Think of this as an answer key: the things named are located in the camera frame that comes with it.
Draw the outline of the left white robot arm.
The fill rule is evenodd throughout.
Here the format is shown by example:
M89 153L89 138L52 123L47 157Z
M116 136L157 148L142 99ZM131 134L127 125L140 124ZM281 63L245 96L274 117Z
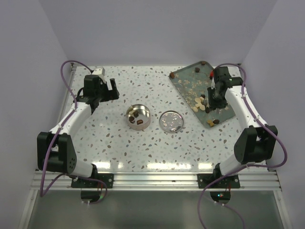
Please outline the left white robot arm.
M119 98L115 79L111 78L110 84L111 89L96 74L85 76L84 85L78 91L69 112L53 129L40 132L37 136L39 170L82 177L83 183L88 187L98 184L96 166L77 159L72 139L100 103Z

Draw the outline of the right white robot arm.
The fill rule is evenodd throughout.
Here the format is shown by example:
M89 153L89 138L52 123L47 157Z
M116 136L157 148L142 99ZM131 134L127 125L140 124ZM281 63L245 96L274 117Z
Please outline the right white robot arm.
M274 125L268 125L254 107L246 91L245 77L231 76L228 65L221 64L212 70L210 78L210 109L222 109L230 105L242 129L234 145L234 154L217 164L213 170L214 185L224 187L229 182L229 176L237 174L240 168L272 157L278 131Z

